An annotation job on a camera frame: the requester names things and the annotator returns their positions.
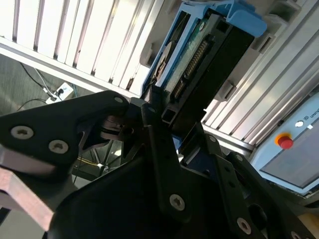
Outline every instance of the red emergency stop button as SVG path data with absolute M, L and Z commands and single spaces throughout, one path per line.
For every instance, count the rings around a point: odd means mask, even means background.
M 281 136 L 277 142 L 282 149 L 290 149 L 294 145 L 294 141 L 289 136 Z

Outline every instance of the circuit board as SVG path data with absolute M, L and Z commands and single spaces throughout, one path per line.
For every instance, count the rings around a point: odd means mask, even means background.
M 211 16 L 209 19 L 202 19 L 200 23 L 197 24 L 196 28 L 189 38 L 188 43 L 186 44 L 183 52 L 179 57 L 171 76 L 168 78 L 168 81 L 164 86 L 164 89 L 167 92 L 171 93 L 174 90 L 185 70 L 191 63 L 205 36 L 211 32 L 215 22 L 216 18 Z

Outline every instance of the wire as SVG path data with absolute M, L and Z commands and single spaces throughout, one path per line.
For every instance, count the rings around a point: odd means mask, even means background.
M 56 95 L 53 94 L 53 93 L 50 91 L 48 85 L 46 84 L 44 78 L 42 77 L 42 75 L 40 74 L 40 72 L 38 71 L 38 69 L 35 69 L 35 71 L 38 73 L 39 77 L 41 78 L 42 82 L 44 83 L 44 85 L 45 85 L 45 87 L 46 87 L 46 90 L 47 90 L 53 97 L 56 97 Z
M 27 102 L 23 103 L 23 104 L 22 104 L 22 106 L 20 106 L 20 108 L 19 108 L 19 109 L 17 109 L 16 111 L 18 112 L 19 110 L 21 110 L 21 109 L 22 109 L 22 107 L 23 107 L 23 106 L 25 106 L 26 104 L 28 104 L 29 102 L 32 102 L 32 101 L 40 101 L 40 102 L 42 102 L 42 103 L 45 103 L 45 104 L 46 104 L 46 102 L 45 102 L 45 100 L 44 100 L 44 99 L 32 99 L 32 100 L 29 100 L 29 101 L 27 101 Z
M 76 171 L 76 175 L 75 175 L 75 178 L 74 178 L 73 184 L 75 183 L 75 180 L 76 180 L 76 179 L 77 179 L 77 177 L 78 177 L 81 162 L 82 162 L 82 156 L 81 156 L 81 159 L 80 159 L 80 162 L 79 162 L 79 165 L 78 165 L 78 170 Z
M 92 166 L 98 166 L 96 163 L 92 163 L 90 162 L 89 160 L 86 160 L 86 159 L 83 159 L 82 158 L 82 162 L 83 163 L 86 163 L 86 164 L 89 164 L 89 165 L 92 165 Z
M 74 84 L 72 84 L 72 86 L 73 86 L 75 97 L 78 97 L 78 91 L 76 89 L 76 86 Z
M 37 81 L 30 75 L 30 73 L 27 71 L 27 69 L 25 68 L 25 66 L 24 66 L 21 62 L 19 62 L 19 63 L 20 63 L 20 65 L 23 67 L 23 69 L 24 69 L 24 71 L 26 72 L 26 74 L 30 77 L 30 79 L 33 80 L 38 86 L 40 86 L 40 87 L 43 89 L 44 86 L 41 85 L 39 82 L 37 82 Z

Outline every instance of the screw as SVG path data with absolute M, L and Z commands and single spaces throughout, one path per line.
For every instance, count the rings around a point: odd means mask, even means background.
M 116 100 L 119 103 L 123 103 L 123 100 L 120 97 L 114 97 L 114 100 Z
M 237 225 L 239 226 L 239 228 L 246 233 L 247 235 L 251 234 L 251 228 L 250 225 L 248 224 L 248 222 L 243 219 L 243 218 L 238 218 L 237 219 Z
M 199 31 L 202 31 L 202 30 L 204 29 L 204 27 L 205 27 L 205 22 L 203 22 L 203 23 L 200 25 Z
M 181 196 L 178 194 L 172 194 L 169 197 L 169 202 L 172 205 L 172 207 L 178 211 L 183 211 L 185 209 L 185 202 L 183 198 L 181 198 Z
M 30 127 L 19 125 L 11 129 L 11 135 L 17 139 L 29 139 L 34 132 Z
M 216 142 L 216 139 L 213 136 L 209 137 L 211 141 Z
M 240 155 L 236 155 L 236 158 L 239 160 L 239 161 L 243 161 L 243 158 L 240 156 Z
M 153 113 L 156 112 L 152 107 L 149 107 L 149 110 L 152 111 Z
M 292 237 L 293 239 L 301 239 L 301 237 L 300 237 L 297 233 L 295 233 L 295 232 L 291 232 L 291 237 Z
M 62 140 L 53 140 L 49 143 L 49 149 L 53 153 L 64 154 L 68 151 L 69 146 Z

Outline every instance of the black cable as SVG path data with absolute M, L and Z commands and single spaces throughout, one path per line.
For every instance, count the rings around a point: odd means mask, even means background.
M 20 65 L 23 67 L 24 71 L 26 72 L 26 74 L 30 77 L 31 80 L 33 80 L 38 86 L 40 86 L 42 89 L 45 88 L 43 85 L 41 85 L 39 82 L 37 82 L 31 75 L 30 73 L 27 71 L 27 69 L 24 67 L 24 65 L 20 62 Z
M 32 102 L 32 101 L 40 101 L 40 102 L 42 102 L 42 103 L 45 103 L 45 104 L 46 104 L 46 102 L 45 102 L 45 100 L 44 100 L 44 99 L 32 99 L 32 100 L 29 100 L 29 101 L 27 101 L 27 102 L 23 103 L 23 104 L 22 104 L 22 106 L 20 106 L 20 108 L 19 108 L 19 109 L 17 109 L 16 111 L 18 112 L 19 110 L 21 110 L 21 109 L 22 109 L 22 107 L 23 107 L 23 106 L 25 106 L 26 104 L 28 104 L 29 102 Z
M 81 162 L 82 162 L 82 156 L 81 156 L 81 159 L 80 159 L 80 162 L 79 162 L 79 165 L 78 165 L 78 170 L 76 171 L 76 175 L 75 175 L 75 178 L 74 178 L 73 184 L 75 183 L 75 180 L 76 180 L 76 178 L 78 177 Z

